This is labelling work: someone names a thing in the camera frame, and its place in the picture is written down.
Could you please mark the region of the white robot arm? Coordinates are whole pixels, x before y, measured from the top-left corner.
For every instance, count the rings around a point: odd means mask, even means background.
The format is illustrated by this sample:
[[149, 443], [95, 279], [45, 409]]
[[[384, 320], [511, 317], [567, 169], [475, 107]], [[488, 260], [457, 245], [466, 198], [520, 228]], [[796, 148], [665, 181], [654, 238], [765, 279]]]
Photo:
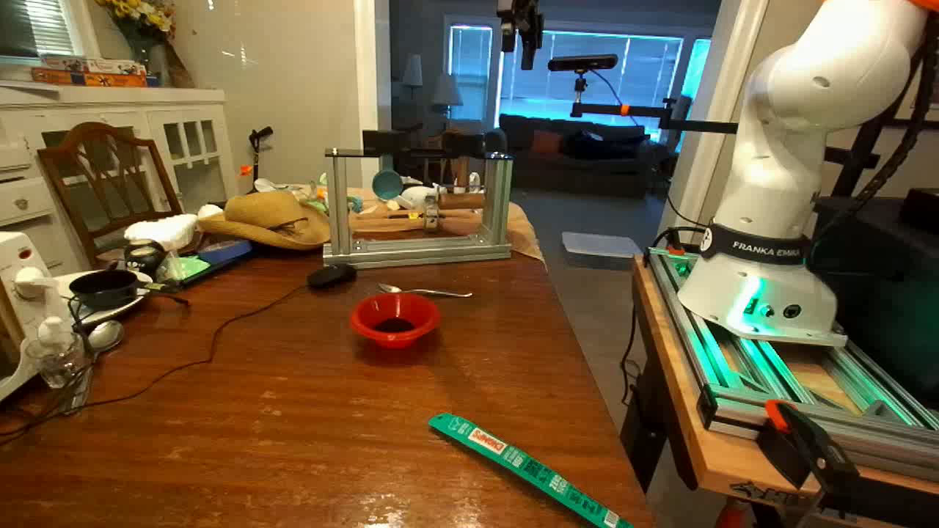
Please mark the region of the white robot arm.
[[821, 0], [745, 85], [731, 176], [679, 302], [739, 336], [841, 345], [834, 291], [806, 270], [805, 225], [827, 135], [902, 98], [932, 0]]

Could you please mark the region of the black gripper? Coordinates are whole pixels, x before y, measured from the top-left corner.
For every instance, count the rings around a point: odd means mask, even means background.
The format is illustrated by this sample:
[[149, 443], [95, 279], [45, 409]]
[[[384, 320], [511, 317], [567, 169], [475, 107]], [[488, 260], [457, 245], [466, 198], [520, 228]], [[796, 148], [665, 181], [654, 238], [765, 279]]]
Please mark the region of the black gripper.
[[495, 0], [495, 16], [498, 50], [511, 52], [520, 47], [520, 68], [530, 71], [544, 43], [544, 12], [538, 8], [538, 0]]

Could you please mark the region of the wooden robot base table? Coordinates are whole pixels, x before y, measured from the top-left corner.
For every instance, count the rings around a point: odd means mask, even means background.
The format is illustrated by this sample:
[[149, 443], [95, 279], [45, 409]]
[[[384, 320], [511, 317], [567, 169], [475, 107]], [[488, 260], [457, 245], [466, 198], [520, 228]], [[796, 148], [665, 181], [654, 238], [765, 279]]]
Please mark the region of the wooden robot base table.
[[[736, 336], [679, 302], [689, 254], [654, 248], [635, 264], [636, 320], [648, 367], [635, 415], [662, 430], [680, 478], [778, 511], [939, 528], [939, 415], [859, 345], [784, 345]], [[784, 399], [856, 465], [859, 480], [819, 489], [790, 484], [761, 452], [765, 401]]]

